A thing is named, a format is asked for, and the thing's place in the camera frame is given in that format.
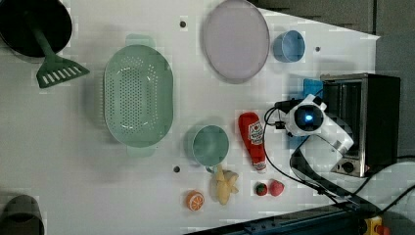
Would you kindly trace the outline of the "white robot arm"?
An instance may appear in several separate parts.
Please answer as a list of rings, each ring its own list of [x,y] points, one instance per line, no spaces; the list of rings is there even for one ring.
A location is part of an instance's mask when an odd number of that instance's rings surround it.
[[[379,212],[380,209],[362,199],[356,193],[334,184],[321,176],[306,157],[304,144],[312,136],[329,144],[336,154],[344,155],[353,145],[353,140],[336,122],[325,114],[326,104],[321,98],[308,94],[304,99],[292,99],[281,105],[282,121],[289,136],[303,137],[304,141],[295,149],[290,158],[290,167],[302,183],[316,186],[318,192],[335,195],[350,202],[355,211]]]

